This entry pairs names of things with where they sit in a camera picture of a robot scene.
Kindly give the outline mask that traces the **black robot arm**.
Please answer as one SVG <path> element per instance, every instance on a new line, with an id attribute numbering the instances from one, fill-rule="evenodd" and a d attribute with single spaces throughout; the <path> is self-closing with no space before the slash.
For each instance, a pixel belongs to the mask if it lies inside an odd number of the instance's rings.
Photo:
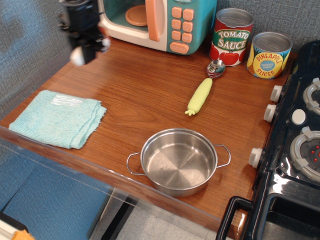
<path id="1" fill-rule="evenodd" d="M 96 0 L 61 0 L 65 12 L 59 15 L 59 28 L 65 32 L 72 51 L 69 59 L 83 66 L 105 53 L 111 46 L 107 28 L 101 22 L 102 11 Z"/>

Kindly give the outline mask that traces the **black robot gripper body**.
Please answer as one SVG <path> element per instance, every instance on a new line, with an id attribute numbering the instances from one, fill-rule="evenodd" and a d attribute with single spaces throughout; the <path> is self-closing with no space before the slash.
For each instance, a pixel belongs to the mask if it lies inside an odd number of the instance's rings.
<path id="1" fill-rule="evenodd" d="M 72 51 L 81 46 L 105 53 L 110 49 L 107 29 L 102 26 L 102 12 L 97 4 L 63 4 L 59 28 L 65 33 Z"/>

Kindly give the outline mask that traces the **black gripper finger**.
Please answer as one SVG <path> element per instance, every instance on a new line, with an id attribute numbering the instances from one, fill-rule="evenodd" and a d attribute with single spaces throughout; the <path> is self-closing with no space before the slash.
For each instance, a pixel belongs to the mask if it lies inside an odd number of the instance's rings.
<path id="1" fill-rule="evenodd" d="M 80 45 L 80 49 L 82 50 L 82 56 L 84 59 L 84 65 L 89 64 L 96 58 L 96 50 L 93 44 L 84 43 Z"/>

